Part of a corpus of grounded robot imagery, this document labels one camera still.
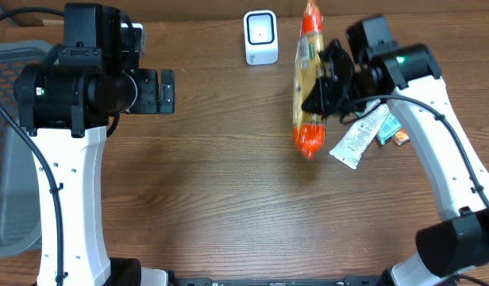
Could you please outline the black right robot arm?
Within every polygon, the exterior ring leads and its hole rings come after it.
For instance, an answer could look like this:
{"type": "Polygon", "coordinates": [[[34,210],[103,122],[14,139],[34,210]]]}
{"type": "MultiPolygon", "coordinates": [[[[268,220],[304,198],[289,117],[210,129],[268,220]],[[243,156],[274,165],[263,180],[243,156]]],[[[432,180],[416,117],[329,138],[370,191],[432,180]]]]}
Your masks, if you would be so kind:
{"type": "Polygon", "coordinates": [[[450,105],[441,69],[423,44],[400,47],[384,17],[348,28],[349,49],[318,52],[319,77],[305,111],[346,115],[373,99],[406,128],[437,200],[440,222],[416,234],[416,254],[386,270],[381,285],[441,285],[489,262],[489,173],[450,105]]]}

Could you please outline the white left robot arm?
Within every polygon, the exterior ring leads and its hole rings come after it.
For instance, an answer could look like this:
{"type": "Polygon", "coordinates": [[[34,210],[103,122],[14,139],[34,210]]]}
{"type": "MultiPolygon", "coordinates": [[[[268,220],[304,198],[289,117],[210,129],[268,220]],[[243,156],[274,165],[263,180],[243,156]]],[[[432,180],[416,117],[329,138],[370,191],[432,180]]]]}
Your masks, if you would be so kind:
{"type": "Polygon", "coordinates": [[[102,231],[101,168],[121,114],[172,114],[174,73],[139,67],[144,30],[120,10],[68,3],[64,39],[14,84],[18,132],[35,156],[39,285],[159,285],[169,273],[111,258],[102,231]]]}

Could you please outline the white tube gold cap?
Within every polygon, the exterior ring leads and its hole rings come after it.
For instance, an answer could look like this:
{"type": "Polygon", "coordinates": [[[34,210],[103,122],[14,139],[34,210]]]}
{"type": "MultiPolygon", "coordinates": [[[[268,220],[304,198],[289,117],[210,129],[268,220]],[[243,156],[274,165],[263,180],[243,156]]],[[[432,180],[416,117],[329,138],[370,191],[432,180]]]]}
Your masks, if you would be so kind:
{"type": "Polygon", "coordinates": [[[370,101],[363,117],[352,124],[329,154],[351,169],[356,169],[389,113],[386,103],[381,103],[379,99],[370,101]]]}

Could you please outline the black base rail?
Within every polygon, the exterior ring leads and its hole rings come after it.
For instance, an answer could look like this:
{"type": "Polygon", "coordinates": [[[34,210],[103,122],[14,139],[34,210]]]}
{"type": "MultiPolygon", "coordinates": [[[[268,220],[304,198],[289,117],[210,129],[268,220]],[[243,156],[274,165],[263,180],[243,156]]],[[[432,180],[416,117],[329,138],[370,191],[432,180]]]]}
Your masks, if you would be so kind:
{"type": "Polygon", "coordinates": [[[343,279],[298,280],[211,280],[210,278],[173,278],[168,286],[377,286],[379,276],[347,276],[343,279]]]}

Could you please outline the dark grey plastic basket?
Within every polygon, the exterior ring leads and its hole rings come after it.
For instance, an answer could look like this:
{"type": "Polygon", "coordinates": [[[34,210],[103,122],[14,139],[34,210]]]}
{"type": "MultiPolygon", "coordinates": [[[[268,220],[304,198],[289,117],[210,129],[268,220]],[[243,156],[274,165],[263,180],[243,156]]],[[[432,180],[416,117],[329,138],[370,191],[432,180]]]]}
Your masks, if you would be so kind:
{"type": "MultiPolygon", "coordinates": [[[[13,85],[21,69],[43,60],[51,45],[38,40],[0,44],[0,103],[18,119],[13,85]]],[[[41,247],[34,155],[0,115],[0,257],[41,247]]]]}

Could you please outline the orange flame-print box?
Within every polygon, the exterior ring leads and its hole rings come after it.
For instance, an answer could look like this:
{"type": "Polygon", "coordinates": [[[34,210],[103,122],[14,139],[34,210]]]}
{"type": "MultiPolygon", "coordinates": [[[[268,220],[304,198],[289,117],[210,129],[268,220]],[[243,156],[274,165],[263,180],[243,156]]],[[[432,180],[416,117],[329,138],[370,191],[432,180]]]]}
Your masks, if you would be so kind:
{"type": "Polygon", "coordinates": [[[408,133],[404,127],[401,127],[392,137],[396,145],[403,145],[410,140],[408,133]]]}

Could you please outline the teal snack packet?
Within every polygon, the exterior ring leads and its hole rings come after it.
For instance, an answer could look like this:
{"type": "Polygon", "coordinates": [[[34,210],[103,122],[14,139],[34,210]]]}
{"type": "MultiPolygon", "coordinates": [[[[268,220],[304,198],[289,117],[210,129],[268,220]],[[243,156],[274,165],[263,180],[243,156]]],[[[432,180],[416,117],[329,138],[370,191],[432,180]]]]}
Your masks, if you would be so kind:
{"type": "Polygon", "coordinates": [[[376,134],[378,142],[381,145],[385,145],[387,140],[393,137],[401,127],[399,120],[392,113],[389,113],[376,134]]]}

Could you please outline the white barcode scanner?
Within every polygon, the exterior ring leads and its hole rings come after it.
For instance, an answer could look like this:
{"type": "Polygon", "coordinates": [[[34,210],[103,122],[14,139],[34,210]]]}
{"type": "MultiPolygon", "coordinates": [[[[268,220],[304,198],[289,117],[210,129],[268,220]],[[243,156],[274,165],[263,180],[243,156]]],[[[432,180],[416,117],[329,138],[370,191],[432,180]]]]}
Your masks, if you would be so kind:
{"type": "Polygon", "coordinates": [[[279,58],[279,43],[275,13],[271,10],[249,11],[243,17],[243,27],[246,63],[276,63],[279,58]]]}

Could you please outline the orange spaghetti packet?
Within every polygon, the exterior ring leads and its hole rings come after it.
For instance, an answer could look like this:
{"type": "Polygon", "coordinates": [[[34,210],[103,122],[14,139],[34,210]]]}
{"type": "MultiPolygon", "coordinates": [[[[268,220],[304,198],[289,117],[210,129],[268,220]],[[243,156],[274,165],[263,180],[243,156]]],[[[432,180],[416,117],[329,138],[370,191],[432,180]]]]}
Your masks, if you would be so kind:
{"type": "Polygon", "coordinates": [[[314,0],[308,0],[295,55],[293,94],[293,141],[298,151],[311,160],[324,145],[326,120],[302,110],[302,103],[322,73],[319,52],[324,48],[322,16],[314,0]]]}

